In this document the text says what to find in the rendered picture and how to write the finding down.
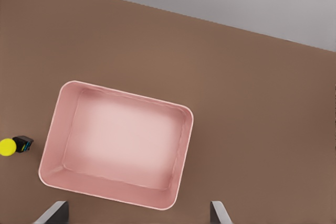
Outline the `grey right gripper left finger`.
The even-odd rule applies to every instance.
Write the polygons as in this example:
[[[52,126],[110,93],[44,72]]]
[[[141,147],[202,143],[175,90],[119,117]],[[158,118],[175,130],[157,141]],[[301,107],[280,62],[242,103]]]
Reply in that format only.
[[[33,224],[69,224],[69,203],[55,202]]]

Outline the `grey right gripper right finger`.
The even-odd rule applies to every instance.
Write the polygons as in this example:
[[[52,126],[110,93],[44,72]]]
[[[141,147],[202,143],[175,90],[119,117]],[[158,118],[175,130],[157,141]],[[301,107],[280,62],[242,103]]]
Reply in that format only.
[[[211,201],[210,203],[210,224],[233,224],[221,201]]]

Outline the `yellow button with black base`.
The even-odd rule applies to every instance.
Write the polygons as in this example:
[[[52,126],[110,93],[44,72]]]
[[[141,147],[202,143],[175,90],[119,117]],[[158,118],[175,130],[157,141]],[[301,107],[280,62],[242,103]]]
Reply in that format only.
[[[12,156],[14,153],[24,153],[30,149],[33,142],[33,139],[23,135],[5,138],[0,141],[0,155]]]

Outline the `pink storage box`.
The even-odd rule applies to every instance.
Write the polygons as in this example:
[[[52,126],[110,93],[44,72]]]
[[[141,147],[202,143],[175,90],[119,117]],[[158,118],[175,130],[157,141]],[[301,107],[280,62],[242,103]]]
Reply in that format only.
[[[157,210],[177,199],[194,116],[80,81],[60,91],[38,175],[47,186]]]

